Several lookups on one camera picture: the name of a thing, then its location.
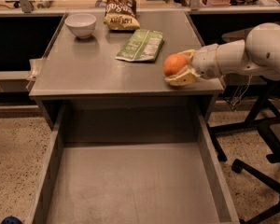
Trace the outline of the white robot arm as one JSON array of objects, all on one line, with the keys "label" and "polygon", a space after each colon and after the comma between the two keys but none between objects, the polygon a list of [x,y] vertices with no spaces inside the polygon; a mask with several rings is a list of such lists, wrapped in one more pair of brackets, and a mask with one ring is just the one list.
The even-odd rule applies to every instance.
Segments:
[{"label": "white robot arm", "polygon": [[244,39],[172,54],[163,64],[163,73],[166,83],[176,87],[199,77],[213,79],[228,74],[280,80],[280,25],[266,22],[250,29]]}]

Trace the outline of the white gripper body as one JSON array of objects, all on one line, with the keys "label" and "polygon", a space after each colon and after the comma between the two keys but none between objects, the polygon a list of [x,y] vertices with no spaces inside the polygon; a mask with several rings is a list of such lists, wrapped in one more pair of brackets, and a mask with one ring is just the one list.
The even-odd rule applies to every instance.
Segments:
[{"label": "white gripper body", "polygon": [[192,66],[204,79],[219,78],[222,76],[217,58],[218,44],[204,46],[195,51]]}]

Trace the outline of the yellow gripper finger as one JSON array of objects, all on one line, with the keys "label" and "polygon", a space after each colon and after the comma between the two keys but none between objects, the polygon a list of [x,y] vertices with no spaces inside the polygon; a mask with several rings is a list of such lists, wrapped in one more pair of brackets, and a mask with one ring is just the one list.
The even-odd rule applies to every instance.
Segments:
[{"label": "yellow gripper finger", "polygon": [[180,55],[182,55],[187,60],[188,63],[192,63],[195,52],[196,52],[195,49],[187,49],[181,51]]},{"label": "yellow gripper finger", "polygon": [[194,83],[199,76],[200,75],[194,68],[185,66],[177,72],[172,72],[169,76],[166,76],[164,80],[170,86],[179,87]]}]

